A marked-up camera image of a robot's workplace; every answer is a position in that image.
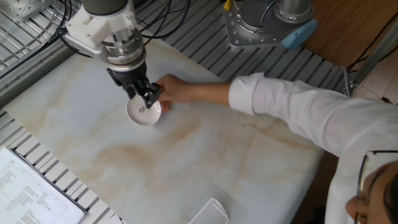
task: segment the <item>blue part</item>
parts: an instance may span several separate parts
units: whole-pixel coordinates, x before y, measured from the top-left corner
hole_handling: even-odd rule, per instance
[[[294,49],[300,44],[304,43],[310,36],[315,32],[318,27],[318,22],[315,19],[310,20],[302,27],[295,30],[289,36],[287,36],[284,40],[282,40],[281,44],[287,49]]]

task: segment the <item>human arm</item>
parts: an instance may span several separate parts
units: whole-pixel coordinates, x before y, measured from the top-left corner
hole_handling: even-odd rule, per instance
[[[348,98],[303,82],[264,78],[262,73],[238,77],[232,83],[189,84],[176,79],[159,80],[165,86],[161,101],[207,101],[249,114],[266,113],[283,119],[294,133],[337,156],[350,144],[367,138],[370,131],[379,131],[384,139],[398,130],[394,126],[398,125],[396,106]]]
[[[169,102],[189,103],[204,101],[228,106],[229,87],[231,83],[187,83],[173,75],[165,75],[157,83],[162,86],[164,92],[159,101],[162,109],[170,109]]]

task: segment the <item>white bowl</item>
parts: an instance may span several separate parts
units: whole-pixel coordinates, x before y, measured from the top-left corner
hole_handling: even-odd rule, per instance
[[[126,112],[133,122],[146,126],[153,125],[159,120],[162,107],[156,101],[151,108],[147,109],[141,96],[136,95],[133,99],[127,101]]]

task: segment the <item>white table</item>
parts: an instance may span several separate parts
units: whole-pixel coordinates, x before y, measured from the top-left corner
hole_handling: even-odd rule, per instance
[[[147,53],[151,81],[220,81],[162,41]],[[207,103],[138,126],[105,68],[74,55],[5,109],[128,223],[188,223],[212,197],[230,223],[290,223],[322,150],[274,117]]]

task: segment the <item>shirt cuff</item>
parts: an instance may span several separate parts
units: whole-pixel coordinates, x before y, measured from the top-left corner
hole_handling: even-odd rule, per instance
[[[257,81],[263,78],[264,72],[236,78],[229,88],[229,106],[234,110],[254,115],[253,92]]]

